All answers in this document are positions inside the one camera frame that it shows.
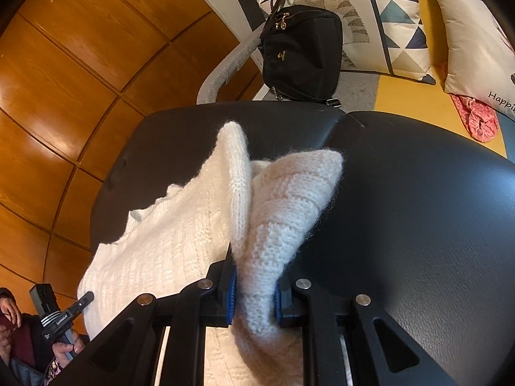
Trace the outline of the person left hand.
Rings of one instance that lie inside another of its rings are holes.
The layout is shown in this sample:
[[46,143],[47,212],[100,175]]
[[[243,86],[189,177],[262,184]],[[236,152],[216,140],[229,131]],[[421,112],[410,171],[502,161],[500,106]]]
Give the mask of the person left hand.
[[55,359],[61,368],[65,368],[69,364],[68,354],[79,354],[85,348],[85,343],[77,331],[72,329],[71,336],[73,338],[72,343],[54,343],[52,346]]

